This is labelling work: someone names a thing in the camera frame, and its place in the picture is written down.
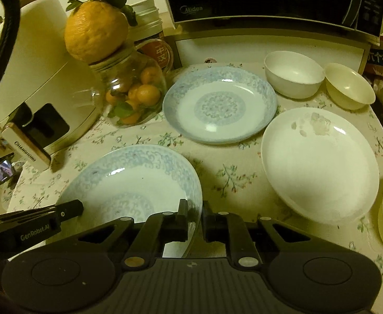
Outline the floral tablecloth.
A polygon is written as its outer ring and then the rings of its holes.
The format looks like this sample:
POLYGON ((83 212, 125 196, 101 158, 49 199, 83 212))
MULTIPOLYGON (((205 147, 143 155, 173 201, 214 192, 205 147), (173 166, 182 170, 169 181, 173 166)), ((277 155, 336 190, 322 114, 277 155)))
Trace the floral tablecloth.
POLYGON ((230 211, 253 221, 270 216, 310 233, 365 254, 382 275, 382 288, 373 307, 383 313, 383 242, 378 230, 375 201, 369 213, 345 225, 321 225, 297 215, 276 195, 262 166, 262 135, 253 135, 232 145, 204 145, 187 139, 159 114, 149 122, 116 128, 100 118, 68 148, 52 157, 52 165, 39 172, 25 165, 10 199, 10 211, 30 210, 58 201, 79 199, 84 213, 62 224, 58 239, 107 223, 120 216, 145 220, 156 212, 176 209, 179 199, 192 198, 193 191, 183 182, 173 182, 160 169, 136 184, 123 182, 119 175, 107 177, 101 167, 108 163, 121 167, 124 148, 159 146, 162 152, 183 156, 201 184, 203 199, 217 211, 230 211))

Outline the blue patterned plate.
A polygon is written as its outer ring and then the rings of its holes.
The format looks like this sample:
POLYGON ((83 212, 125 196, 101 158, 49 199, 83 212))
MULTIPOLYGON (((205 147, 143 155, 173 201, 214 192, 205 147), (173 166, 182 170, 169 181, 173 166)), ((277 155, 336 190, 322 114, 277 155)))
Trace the blue patterned plate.
POLYGON ((87 166, 65 188, 58 203, 78 199, 81 216, 62 223, 56 242, 98 227, 119 217, 140 223, 161 212, 175 212, 182 199, 188 202, 188 239, 165 246, 164 257, 184 257, 193 240, 202 210, 203 194, 198 174, 178 152, 159 145, 132 145, 104 155, 87 166))
POLYGON ((276 93, 265 79, 226 66, 182 73, 166 93, 162 110, 169 125, 184 137, 226 145, 266 128, 277 106, 276 93))

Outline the tin can with red label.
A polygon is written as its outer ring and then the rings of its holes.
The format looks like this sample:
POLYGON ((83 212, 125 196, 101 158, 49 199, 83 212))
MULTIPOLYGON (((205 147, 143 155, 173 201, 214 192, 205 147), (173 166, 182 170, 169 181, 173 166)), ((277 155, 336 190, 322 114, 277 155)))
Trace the tin can with red label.
POLYGON ((169 72, 174 61, 171 47, 164 40, 162 19, 154 0, 143 0, 132 5, 137 25, 129 30, 130 39, 137 50, 156 60, 164 74, 169 72))

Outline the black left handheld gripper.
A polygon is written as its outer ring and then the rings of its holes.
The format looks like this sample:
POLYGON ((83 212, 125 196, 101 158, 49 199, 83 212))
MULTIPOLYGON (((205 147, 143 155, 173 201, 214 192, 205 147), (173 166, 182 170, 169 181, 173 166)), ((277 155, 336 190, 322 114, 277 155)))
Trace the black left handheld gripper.
POLYGON ((0 259, 7 259, 61 232, 61 224, 84 211, 78 199, 0 215, 0 259))

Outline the white ceramic bowl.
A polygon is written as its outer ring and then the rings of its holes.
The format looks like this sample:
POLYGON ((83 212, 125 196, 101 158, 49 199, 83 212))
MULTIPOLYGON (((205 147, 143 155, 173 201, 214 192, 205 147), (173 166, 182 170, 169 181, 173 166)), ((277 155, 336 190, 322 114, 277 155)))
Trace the white ceramic bowl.
POLYGON ((319 89, 325 75, 315 60, 291 51, 275 51, 264 58, 267 81, 290 99, 308 99, 319 89))

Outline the white floral plate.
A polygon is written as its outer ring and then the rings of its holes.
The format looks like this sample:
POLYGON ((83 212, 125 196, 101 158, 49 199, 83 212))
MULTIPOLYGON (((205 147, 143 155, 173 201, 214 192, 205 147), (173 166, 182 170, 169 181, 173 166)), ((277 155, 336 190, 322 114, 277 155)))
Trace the white floral plate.
POLYGON ((279 114, 264 131, 261 158, 279 198, 316 223, 357 220, 378 194, 380 173, 370 144, 331 111, 303 107, 279 114))

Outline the glass jar of kumquats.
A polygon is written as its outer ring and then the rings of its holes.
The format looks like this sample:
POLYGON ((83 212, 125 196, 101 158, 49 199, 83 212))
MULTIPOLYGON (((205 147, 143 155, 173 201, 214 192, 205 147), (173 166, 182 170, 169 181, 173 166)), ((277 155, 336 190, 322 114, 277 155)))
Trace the glass jar of kumquats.
POLYGON ((114 126, 144 123, 159 113, 167 93, 165 76, 174 54, 163 40, 138 45, 125 41, 112 55, 90 68, 104 85, 103 116, 114 126))

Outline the white microwave stand shelf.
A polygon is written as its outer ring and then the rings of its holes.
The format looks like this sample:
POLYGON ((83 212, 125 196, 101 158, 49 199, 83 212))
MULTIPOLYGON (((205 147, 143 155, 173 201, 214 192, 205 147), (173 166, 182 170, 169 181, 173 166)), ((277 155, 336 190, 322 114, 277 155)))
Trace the white microwave stand shelf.
POLYGON ((339 63, 362 72, 371 45, 349 38, 281 29, 217 29, 166 36, 174 66, 203 63, 264 63, 276 51, 305 55, 322 67, 339 63))

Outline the cream bowl by microwave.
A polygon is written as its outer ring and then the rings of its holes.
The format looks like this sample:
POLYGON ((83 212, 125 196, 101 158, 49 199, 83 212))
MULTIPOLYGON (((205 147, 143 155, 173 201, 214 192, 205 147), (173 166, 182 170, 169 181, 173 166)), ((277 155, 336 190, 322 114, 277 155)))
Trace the cream bowl by microwave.
POLYGON ((324 68, 326 89, 342 109, 357 111, 375 102, 375 92, 367 80, 344 65, 328 63, 324 68))

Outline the large yellow citrus fruit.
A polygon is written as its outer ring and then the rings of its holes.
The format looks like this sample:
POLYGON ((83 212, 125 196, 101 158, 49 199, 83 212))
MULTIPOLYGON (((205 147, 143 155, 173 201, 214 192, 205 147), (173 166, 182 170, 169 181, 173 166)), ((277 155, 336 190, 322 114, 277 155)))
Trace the large yellow citrus fruit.
POLYGON ((67 52, 88 65, 112 55, 137 25, 127 0, 68 0, 64 30, 67 52))

